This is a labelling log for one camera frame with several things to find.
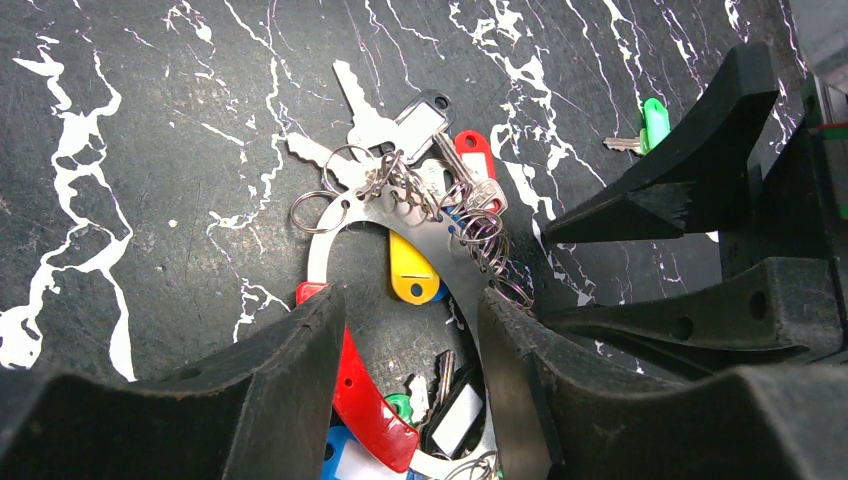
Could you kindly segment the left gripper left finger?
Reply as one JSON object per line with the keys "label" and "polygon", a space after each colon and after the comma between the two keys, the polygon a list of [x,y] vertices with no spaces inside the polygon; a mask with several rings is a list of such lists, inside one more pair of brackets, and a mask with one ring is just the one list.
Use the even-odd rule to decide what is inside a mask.
{"label": "left gripper left finger", "polygon": [[328,287],[158,381],[1,374],[5,479],[316,479],[346,319]]}

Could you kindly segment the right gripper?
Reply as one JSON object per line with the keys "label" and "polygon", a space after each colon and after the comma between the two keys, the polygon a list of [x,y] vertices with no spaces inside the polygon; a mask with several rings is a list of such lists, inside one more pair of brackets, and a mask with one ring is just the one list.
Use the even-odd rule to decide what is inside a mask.
{"label": "right gripper", "polygon": [[766,328],[777,346],[727,365],[847,361],[847,103],[804,63],[804,112],[766,173],[747,161],[778,97],[769,46],[741,43],[650,153],[543,231],[552,243],[673,239],[717,231],[733,337]]}

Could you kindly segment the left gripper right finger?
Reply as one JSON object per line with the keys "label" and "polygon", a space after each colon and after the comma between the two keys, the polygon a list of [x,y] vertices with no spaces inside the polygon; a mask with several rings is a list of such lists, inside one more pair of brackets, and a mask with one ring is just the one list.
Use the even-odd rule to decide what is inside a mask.
{"label": "left gripper right finger", "polygon": [[843,479],[847,370],[735,367],[691,384],[623,368],[493,289],[480,357],[508,479]]}

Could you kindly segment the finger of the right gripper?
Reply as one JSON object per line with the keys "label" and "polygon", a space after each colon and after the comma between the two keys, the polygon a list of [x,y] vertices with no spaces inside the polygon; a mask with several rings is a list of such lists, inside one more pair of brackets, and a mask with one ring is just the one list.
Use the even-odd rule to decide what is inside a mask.
{"label": "finger of the right gripper", "polygon": [[830,265],[820,259],[770,257],[693,293],[560,309],[541,322],[610,341],[689,378],[737,365],[807,364],[843,344]]}

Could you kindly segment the keyring with coloured tags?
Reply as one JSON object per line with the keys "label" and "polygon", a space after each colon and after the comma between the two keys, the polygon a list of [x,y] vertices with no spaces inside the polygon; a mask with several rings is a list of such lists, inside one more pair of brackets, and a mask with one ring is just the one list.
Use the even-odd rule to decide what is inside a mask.
{"label": "keyring with coloured tags", "polygon": [[[502,219],[508,208],[497,182],[489,141],[477,131],[451,136],[455,118],[450,99],[422,90],[397,119],[381,115],[365,98],[348,62],[332,69],[352,114],[347,143],[334,150],[299,133],[286,135],[290,153],[321,169],[324,190],[298,197],[291,221],[312,235],[306,280],[296,289],[299,305],[329,285],[329,256],[336,237],[356,223],[389,231],[388,278],[398,299],[422,305],[452,297],[459,314],[476,333],[477,301],[487,287],[509,286],[529,304],[520,287],[504,273],[509,241]],[[295,218],[300,204],[313,197],[331,198],[314,227]],[[346,327],[333,407],[360,445],[388,469],[411,469],[431,479],[447,479],[494,455],[494,431],[485,395],[478,394],[485,418],[482,435],[471,451],[474,460],[448,460],[457,447],[440,447],[438,456],[422,450],[415,424],[426,413],[403,420],[381,395]]]}

